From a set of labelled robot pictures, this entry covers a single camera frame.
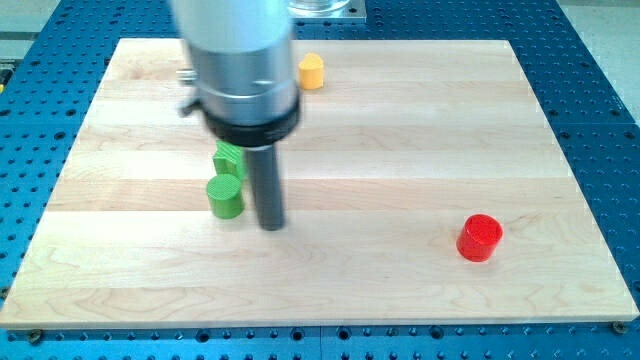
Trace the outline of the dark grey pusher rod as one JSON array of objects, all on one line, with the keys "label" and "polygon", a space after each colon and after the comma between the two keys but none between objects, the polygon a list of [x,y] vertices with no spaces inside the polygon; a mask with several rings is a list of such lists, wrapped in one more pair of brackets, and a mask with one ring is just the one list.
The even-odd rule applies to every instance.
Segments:
[{"label": "dark grey pusher rod", "polygon": [[267,231],[283,228],[285,215],[276,147],[246,148],[245,160],[260,227]]}]

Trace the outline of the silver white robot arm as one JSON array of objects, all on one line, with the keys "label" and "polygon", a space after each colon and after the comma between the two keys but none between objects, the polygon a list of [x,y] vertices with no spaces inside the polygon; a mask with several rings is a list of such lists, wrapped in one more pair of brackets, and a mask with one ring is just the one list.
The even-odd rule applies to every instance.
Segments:
[{"label": "silver white robot arm", "polygon": [[292,20],[283,0],[173,0],[169,4],[192,72],[184,114],[202,113],[219,139],[245,151],[262,229],[285,224],[276,144],[300,119]]}]

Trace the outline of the clear robot base mount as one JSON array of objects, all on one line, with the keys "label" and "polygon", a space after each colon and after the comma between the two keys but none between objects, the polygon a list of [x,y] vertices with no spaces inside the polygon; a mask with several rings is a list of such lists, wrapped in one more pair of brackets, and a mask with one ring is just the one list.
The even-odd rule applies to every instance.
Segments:
[{"label": "clear robot base mount", "polygon": [[288,0],[292,18],[304,23],[364,23],[365,0]]}]

